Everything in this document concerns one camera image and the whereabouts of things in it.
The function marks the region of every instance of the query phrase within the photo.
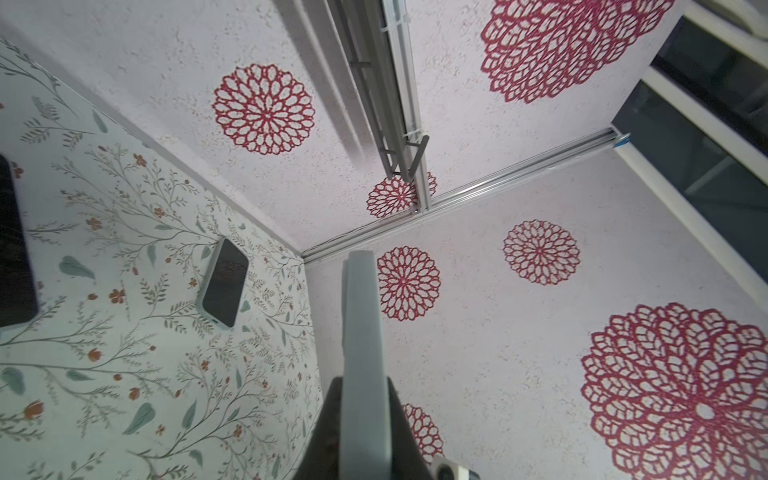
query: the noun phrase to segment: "phone screen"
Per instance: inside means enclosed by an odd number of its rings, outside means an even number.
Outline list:
[[[38,313],[11,165],[0,155],[0,326],[28,322]]]
[[[226,326],[235,324],[247,271],[246,256],[228,239],[222,240],[219,257],[203,297],[203,308]]]

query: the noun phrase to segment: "white plastic part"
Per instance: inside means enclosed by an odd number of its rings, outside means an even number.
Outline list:
[[[614,151],[627,162],[634,173],[653,191],[672,214],[696,237],[705,249],[751,296],[763,312],[768,313],[768,283],[739,255],[720,233],[677,191],[669,180],[640,153],[633,144],[616,147]]]
[[[392,473],[389,386],[384,372],[384,333],[373,252],[350,252],[343,275],[344,380],[339,478],[389,480]]]
[[[441,468],[450,468],[454,480],[480,480],[480,475],[469,468],[463,467],[456,462],[435,455],[432,459],[432,476],[435,480],[440,480],[439,471]]]
[[[642,80],[688,121],[696,125],[706,136],[727,151],[734,160],[739,161],[755,177],[768,185],[768,157],[763,152],[755,148],[737,131],[726,125],[725,122],[656,68],[648,68]]]
[[[753,37],[696,3],[688,5],[685,9],[685,18],[740,51],[761,67],[768,68],[768,41]]]
[[[768,39],[768,18],[747,0],[702,0],[714,14],[740,25],[752,36]]]

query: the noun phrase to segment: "orange flower print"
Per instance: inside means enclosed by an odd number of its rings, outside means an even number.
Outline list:
[[[11,165],[13,166],[13,176],[16,178],[21,178],[22,174],[24,173],[24,169],[19,167],[16,162],[11,162]]]
[[[134,154],[134,158],[136,159],[136,165],[138,165],[139,167],[147,166],[147,161],[141,155]]]
[[[99,352],[99,351],[98,351],[98,350],[96,350],[96,349],[93,349],[93,350],[91,350],[90,352],[88,352],[88,358],[89,358],[89,359],[90,359],[92,362],[98,362],[98,360],[101,358],[101,352]]]
[[[33,420],[38,418],[43,413],[43,402],[40,400],[35,400],[34,402],[27,405],[27,408],[24,409],[24,418],[27,420]]]
[[[109,294],[109,298],[112,303],[123,303],[125,301],[125,290],[114,289]]]
[[[90,225],[91,226],[91,230],[93,230],[94,232],[96,230],[101,229],[101,222],[99,220],[97,220],[96,217],[89,218],[88,220],[85,221],[85,223]]]

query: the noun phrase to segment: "gray handle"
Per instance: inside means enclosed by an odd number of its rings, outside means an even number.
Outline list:
[[[377,276],[373,252],[349,253],[342,280],[340,480],[389,480],[391,475],[392,431]]]

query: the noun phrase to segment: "metal track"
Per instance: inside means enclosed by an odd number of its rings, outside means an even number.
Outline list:
[[[491,194],[497,194],[516,184],[530,180],[548,170],[572,164],[589,157],[599,150],[613,147],[626,139],[627,135],[617,137],[610,128],[595,132],[578,140],[554,148],[543,154],[529,158],[495,174],[488,175],[475,182],[440,195],[433,199],[432,208],[416,212],[412,207],[390,217],[377,220],[351,232],[309,248],[302,253],[306,264],[316,262],[331,255],[352,250],[363,242],[378,240],[384,236],[402,231],[406,228],[420,225],[437,216],[446,214],[457,208],[469,205]]]

